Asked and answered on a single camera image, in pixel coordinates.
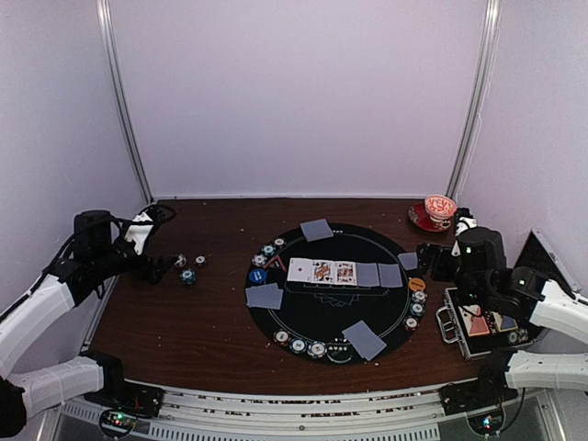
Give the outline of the queen of spades card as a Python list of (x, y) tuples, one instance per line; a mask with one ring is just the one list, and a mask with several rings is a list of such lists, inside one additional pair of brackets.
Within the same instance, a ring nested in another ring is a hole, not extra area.
[(334, 262), (327, 260), (313, 260), (311, 267), (311, 282), (332, 285), (334, 283)]

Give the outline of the single white blue poker chip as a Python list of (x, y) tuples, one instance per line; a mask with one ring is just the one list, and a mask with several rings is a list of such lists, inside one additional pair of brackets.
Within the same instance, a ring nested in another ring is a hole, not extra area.
[(257, 267), (264, 266), (266, 264), (266, 262), (267, 262), (267, 257), (263, 254), (256, 254), (252, 258), (252, 264)]

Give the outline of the red black triangular all-in marker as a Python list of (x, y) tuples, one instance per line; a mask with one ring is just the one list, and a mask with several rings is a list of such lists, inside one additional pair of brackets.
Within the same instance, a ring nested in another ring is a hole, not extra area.
[(281, 271), (286, 270), (286, 268), (285, 268), (285, 266), (279, 256), (275, 256), (272, 259), (270, 259), (267, 262), (265, 269), (277, 269), (277, 270), (281, 270)]

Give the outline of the king of diamonds card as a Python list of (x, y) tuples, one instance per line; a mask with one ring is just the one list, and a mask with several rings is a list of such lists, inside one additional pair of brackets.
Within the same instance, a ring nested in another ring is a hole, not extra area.
[(356, 263), (347, 261), (336, 261), (334, 263), (334, 284), (339, 286), (356, 286)]

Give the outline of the clear round dealer button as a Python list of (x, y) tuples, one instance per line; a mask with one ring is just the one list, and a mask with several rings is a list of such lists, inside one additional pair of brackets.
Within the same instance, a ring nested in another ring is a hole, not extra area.
[(335, 338), (326, 349), (327, 358), (338, 365), (349, 363), (355, 355), (355, 349), (345, 338)]

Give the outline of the brown 100 poker chip stack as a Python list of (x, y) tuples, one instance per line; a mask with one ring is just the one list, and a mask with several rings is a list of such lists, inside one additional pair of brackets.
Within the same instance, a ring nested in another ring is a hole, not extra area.
[(208, 258), (203, 254), (197, 255), (194, 259), (194, 264), (197, 267), (204, 267), (208, 264)]

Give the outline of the white blue poker chip stack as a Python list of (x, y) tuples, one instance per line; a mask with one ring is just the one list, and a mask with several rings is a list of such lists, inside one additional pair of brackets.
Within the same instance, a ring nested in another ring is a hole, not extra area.
[(187, 258), (183, 254), (178, 254), (174, 261), (174, 267), (182, 268), (187, 264)]

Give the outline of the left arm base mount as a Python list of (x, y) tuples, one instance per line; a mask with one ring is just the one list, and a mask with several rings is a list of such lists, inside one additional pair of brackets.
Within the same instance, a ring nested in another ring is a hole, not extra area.
[(96, 361), (102, 369), (104, 386), (89, 392), (86, 401), (104, 407), (98, 417), (98, 428), (106, 437), (119, 440), (129, 435), (140, 419), (159, 416), (164, 390), (126, 380), (122, 361), (99, 351), (84, 351), (81, 356)]

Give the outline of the blue-backed playing card deck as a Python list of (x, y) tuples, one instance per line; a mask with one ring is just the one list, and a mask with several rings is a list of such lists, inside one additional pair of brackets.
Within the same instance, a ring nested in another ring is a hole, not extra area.
[(334, 236), (334, 232), (327, 219), (303, 222), (300, 225), (300, 229), (307, 242), (329, 239)]

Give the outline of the single green blue poker chip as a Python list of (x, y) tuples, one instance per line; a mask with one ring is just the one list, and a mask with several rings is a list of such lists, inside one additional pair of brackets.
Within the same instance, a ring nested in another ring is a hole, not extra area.
[(261, 253), (265, 257), (273, 256), (276, 253), (276, 251), (277, 251), (277, 248), (271, 243), (266, 244), (261, 248)]

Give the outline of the orange big blind button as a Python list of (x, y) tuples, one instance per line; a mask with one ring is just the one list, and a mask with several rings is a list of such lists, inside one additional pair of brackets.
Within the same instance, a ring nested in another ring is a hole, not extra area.
[(426, 291), (426, 284), (419, 277), (410, 277), (408, 281), (408, 287), (412, 292)]

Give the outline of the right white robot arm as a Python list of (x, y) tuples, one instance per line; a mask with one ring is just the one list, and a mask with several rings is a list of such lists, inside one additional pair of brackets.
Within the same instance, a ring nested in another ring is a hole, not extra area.
[[(478, 305), (519, 324), (553, 330), (587, 342), (587, 298), (568, 293), (544, 273), (528, 266), (509, 268), (502, 235), (474, 227), (456, 235), (453, 246), (422, 243), (418, 265), (437, 281), (455, 285), (463, 306)], [(538, 354), (514, 348), (491, 351), (471, 398), (492, 404), (506, 389), (587, 390), (586, 354)]]

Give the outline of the ace of diamonds card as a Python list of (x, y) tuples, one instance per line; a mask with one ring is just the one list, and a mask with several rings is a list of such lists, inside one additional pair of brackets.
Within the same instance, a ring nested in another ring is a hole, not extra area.
[(288, 263), (288, 282), (311, 282), (312, 260), (291, 257)]

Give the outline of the blue small blind button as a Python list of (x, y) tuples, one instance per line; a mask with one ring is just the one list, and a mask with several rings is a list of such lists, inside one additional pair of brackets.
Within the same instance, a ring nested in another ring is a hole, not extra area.
[(267, 272), (263, 268), (255, 268), (249, 272), (248, 279), (251, 283), (256, 285), (265, 284)]

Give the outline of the dealt blue-backed card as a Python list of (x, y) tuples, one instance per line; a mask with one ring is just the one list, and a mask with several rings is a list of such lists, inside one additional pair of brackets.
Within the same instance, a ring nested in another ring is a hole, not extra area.
[(357, 353), (367, 361), (374, 359), (386, 347), (387, 344), (376, 334), (361, 334), (354, 342)]
[(416, 252), (398, 254), (398, 260), (406, 271), (412, 271), (419, 267), (419, 258)]
[(277, 283), (271, 283), (271, 284), (264, 284), (264, 285), (258, 285), (258, 286), (253, 286), (253, 287), (247, 288), (245, 290), (245, 293), (247, 296), (265, 295), (265, 294), (271, 294), (274, 292), (279, 292), (280, 290), (281, 290), (281, 288), (278, 286)]
[(280, 310), (283, 300), (283, 290), (265, 295), (246, 295), (246, 306), (248, 308), (260, 308), (268, 310)]
[(342, 334), (350, 344), (355, 346), (371, 345), (377, 340), (377, 336), (364, 321), (356, 322), (348, 328), (345, 328)]

